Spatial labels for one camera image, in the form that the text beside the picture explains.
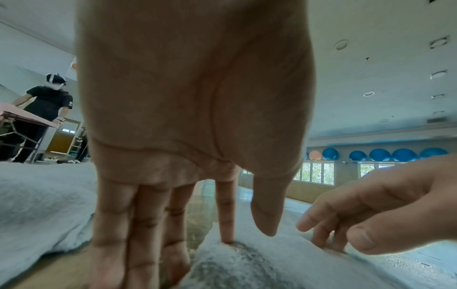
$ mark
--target black t-shirt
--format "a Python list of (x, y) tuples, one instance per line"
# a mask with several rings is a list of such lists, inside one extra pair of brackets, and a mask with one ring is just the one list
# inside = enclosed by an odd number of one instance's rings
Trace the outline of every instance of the black t-shirt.
[(27, 91), (36, 99), (24, 108), (46, 120), (53, 121), (59, 116), (62, 107), (73, 108), (73, 97), (64, 90), (53, 90), (45, 86), (36, 86)]

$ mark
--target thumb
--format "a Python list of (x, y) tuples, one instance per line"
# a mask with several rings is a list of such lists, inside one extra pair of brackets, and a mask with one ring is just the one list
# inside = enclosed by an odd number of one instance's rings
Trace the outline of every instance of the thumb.
[(254, 175), (254, 194), (251, 201), (252, 217), (257, 228), (267, 236), (275, 236), (278, 231), (284, 210), (286, 191), (292, 179), (293, 176), (267, 179)]
[(443, 239), (446, 228), (442, 220), (449, 216), (440, 208), (437, 199), (428, 194), (404, 207), (379, 213), (351, 227), (347, 232), (348, 241), (364, 254), (377, 255), (405, 251)]

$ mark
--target wooden floor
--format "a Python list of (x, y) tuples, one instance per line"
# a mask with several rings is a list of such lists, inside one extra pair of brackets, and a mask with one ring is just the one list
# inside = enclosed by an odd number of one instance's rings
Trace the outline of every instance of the wooden floor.
[[(213, 182), (202, 182), (197, 185), (188, 205), (187, 241), (191, 251), (198, 248), (213, 222), (217, 222), (214, 193)], [(238, 201), (250, 201), (252, 190), (239, 188), (237, 198)], [(286, 209), (292, 212), (303, 213), (308, 207), (309, 205), (303, 202), (290, 199), (286, 201)], [(71, 253), (48, 255), (4, 289), (86, 289), (89, 263), (88, 245)], [(167, 287), (165, 282), (162, 279), (164, 288)]]

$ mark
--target black pants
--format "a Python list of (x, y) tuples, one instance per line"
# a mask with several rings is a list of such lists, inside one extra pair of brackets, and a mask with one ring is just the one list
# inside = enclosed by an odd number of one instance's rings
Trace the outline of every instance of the black pants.
[(87, 146), (87, 139), (83, 138), (81, 142), (81, 147), (78, 150), (78, 154), (76, 155), (76, 160), (83, 161), (86, 156), (89, 155), (89, 147)]
[[(14, 122), (14, 127), (18, 133), (34, 141), (39, 141), (46, 132), (46, 127), (42, 125), (20, 120)], [(21, 144), (23, 141), (24, 138), (16, 133), (7, 135), (3, 139), (3, 144), (9, 144), (10, 146), (0, 146), (0, 161), (7, 161), (13, 158), (16, 155), (17, 145)], [(15, 158), (14, 162), (24, 163), (34, 150), (35, 146), (36, 143), (31, 140), (26, 140), (23, 149)]]

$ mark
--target gray blanket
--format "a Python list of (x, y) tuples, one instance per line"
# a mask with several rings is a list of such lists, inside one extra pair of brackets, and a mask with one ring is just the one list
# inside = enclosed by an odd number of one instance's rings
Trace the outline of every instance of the gray blanket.
[(95, 204), (92, 164), (0, 163), (0, 286), (42, 255), (89, 241)]
[(438, 289), (456, 288), (456, 278), (405, 255), (368, 257), (316, 248), (299, 233), (299, 215), (286, 212), (274, 238), (255, 227), (248, 203), (240, 202), (236, 242), (220, 242), (214, 224), (200, 245), (181, 289)]

